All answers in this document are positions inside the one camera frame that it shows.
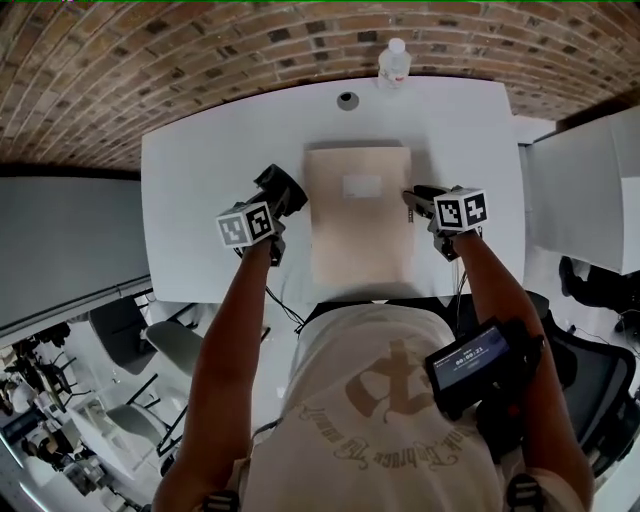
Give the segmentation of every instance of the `white t-shirt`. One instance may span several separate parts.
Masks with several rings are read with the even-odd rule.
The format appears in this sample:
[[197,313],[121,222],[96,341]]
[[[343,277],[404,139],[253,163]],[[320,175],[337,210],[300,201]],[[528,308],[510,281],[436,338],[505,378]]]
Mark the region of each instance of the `white t-shirt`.
[[564,480],[527,471],[521,453],[494,465],[473,411],[456,422],[439,412],[423,363],[453,339],[433,313],[391,305],[307,325],[283,420],[251,454],[242,510],[495,512],[522,472],[538,481],[545,510],[583,510]]

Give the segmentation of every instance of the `tabletop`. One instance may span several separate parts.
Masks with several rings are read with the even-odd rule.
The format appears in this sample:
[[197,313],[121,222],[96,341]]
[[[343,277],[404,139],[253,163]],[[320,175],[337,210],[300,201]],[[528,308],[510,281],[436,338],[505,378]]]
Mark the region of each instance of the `tabletop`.
[[[358,106],[339,108],[350,92]],[[372,79],[340,80],[262,94],[176,121],[143,137],[142,203],[156,297],[221,302],[239,265],[222,247],[215,218],[255,192],[270,164],[304,188],[305,150],[405,146],[412,183],[484,188],[489,246],[518,281],[525,258],[522,174],[504,85],[446,77],[409,77],[399,91]],[[433,248],[417,219],[410,283],[366,287],[315,284],[309,207],[284,218],[287,250],[269,272],[288,302],[452,295],[461,275]]]

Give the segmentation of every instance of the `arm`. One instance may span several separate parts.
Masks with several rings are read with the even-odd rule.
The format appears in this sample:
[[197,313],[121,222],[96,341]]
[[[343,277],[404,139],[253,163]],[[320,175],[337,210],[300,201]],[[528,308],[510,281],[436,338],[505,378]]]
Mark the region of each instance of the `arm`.
[[154,498],[156,512],[190,512],[208,494],[224,489],[233,462],[248,455],[270,247],[267,240],[245,252],[207,331],[182,445]]
[[[478,321],[520,318],[531,336],[544,335],[529,297],[484,241],[470,232],[453,238],[453,244],[467,271]],[[573,432],[548,342],[524,393],[522,410],[525,463],[560,475],[588,509],[593,473]]]

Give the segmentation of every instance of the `water bottle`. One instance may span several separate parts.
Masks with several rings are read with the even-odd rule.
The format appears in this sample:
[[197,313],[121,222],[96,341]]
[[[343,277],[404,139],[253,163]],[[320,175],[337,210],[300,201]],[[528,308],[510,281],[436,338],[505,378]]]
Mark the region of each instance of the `water bottle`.
[[404,41],[397,37],[391,39],[389,46],[380,54],[378,63],[378,87],[399,89],[411,68],[411,55],[405,50]]

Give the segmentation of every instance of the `white label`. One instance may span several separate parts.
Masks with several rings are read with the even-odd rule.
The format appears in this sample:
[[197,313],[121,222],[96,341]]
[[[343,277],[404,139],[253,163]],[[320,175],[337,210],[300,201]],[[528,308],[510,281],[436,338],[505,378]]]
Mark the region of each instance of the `white label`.
[[364,199],[382,196],[382,177],[367,174],[347,174],[342,177],[345,199]]

